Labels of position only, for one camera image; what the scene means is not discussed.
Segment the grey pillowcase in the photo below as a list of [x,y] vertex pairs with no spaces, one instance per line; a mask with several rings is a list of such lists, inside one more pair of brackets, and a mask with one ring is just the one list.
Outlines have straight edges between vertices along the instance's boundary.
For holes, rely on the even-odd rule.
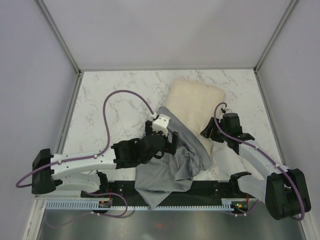
[[204,145],[168,108],[160,107],[159,114],[170,117],[169,137],[179,134],[174,155],[165,153],[161,159],[152,158],[135,169],[135,190],[151,211],[172,192],[191,189],[193,178],[208,170],[212,160]]

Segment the beige pillow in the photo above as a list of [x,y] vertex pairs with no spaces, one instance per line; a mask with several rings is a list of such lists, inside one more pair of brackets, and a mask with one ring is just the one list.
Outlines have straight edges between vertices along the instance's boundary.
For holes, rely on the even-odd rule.
[[225,91],[214,85],[175,79],[164,106],[197,137],[210,154],[213,142],[201,136],[201,131],[208,125],[215,107],[224,100],[224,96]]

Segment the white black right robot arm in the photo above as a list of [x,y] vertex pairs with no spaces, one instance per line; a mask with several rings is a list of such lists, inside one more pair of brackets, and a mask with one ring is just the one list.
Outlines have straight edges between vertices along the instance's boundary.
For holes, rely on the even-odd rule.
[[256,198],[275,220],[302,221],[311,210],[304,173],[275,162],[251,134],[243,132],[237,113],[224,113],[222,119],[212,117],[200,134],[214,142],[227,143],[263,177],[260,180],[248,171],[232,174],[228,191],[233,197],[248,194]]

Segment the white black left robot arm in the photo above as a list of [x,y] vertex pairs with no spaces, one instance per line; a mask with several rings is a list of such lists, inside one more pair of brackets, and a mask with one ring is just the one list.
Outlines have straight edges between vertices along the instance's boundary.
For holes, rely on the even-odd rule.
[[176,153],[179,134],[169,131],[169,122],[164,116],[148,120],[142,138],[123,140],[86,156],[52,154],[49,148],[42,149],[32,163],[32,194],[80,190],[105,197],[110,186],[101,170],[135,168],[153,158],[161,159],[166,153]]

